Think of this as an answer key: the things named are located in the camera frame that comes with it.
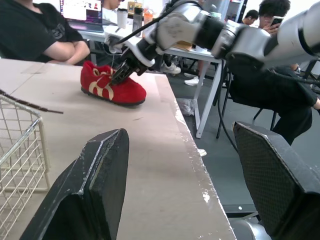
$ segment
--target wooden table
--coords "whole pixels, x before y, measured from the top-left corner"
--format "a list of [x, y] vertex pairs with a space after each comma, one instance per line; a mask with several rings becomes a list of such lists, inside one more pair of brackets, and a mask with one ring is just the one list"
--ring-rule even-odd
[[[11, 64], [13, 74], [6, 70]], [[235, 240], [165, 75], [133, 75], [147, 98], [138, 107], [125, 108], [83, 94], [78, 66], [1, 59], [0, 71], [5, 91], [64, 112], [42, 113], [52, 183], [89, 139], [113, 129], [128, 131], [118, 240]], [[43, 197], [30, 200], [9, 239], [19, 238]]]

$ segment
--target robotic arm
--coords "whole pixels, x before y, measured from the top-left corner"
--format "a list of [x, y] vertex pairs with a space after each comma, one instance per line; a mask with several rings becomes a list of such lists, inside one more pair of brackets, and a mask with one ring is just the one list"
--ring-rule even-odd
[[[179, 41], [208, 49], [215, 58], [226, 60], [228, 68], [239, 76], [252, 76], [270, 67], [319, 57], [320, 2], [285, 21], [275, 36], [233, 21], [224, 24], [202, 10], [196, 1], [178, 3], [138, 43], [131, 39], [120, 41], [128, 49], [121, 56], [123, 64], [113, 75], [113, 84], [122, 82], [133, 72], [142, 75], [155, 63], [155, 57]], [[112, 37], [112, 34], [107, 36], [107, 44], [112, 45]]]

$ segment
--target red shoe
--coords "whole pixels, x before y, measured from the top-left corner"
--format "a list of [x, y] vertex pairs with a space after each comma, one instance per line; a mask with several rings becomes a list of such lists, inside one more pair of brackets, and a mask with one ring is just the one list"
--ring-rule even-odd
[[89, 96], [122, 106], [135, 106], [146, 100], [146, 90], [128, 77], [122, 83], [111, 85], [114, 70], [108, 66], [95, 66], [84, 62], [81, 71], [81, 90]]

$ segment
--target white wire basket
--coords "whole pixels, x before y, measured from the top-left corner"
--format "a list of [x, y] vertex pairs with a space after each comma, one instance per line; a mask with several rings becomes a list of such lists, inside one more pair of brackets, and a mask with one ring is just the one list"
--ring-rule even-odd
[[47, 192], [48, 153], [41, 116], [0, 95], [0, 240], [35, 192]]

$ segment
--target laptop screen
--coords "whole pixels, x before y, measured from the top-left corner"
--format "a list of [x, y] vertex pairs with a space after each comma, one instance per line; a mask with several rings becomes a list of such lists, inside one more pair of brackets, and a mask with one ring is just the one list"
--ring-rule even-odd
[[68, 20], [102, 24], [101, 0], [60, 0], [60, 10]]

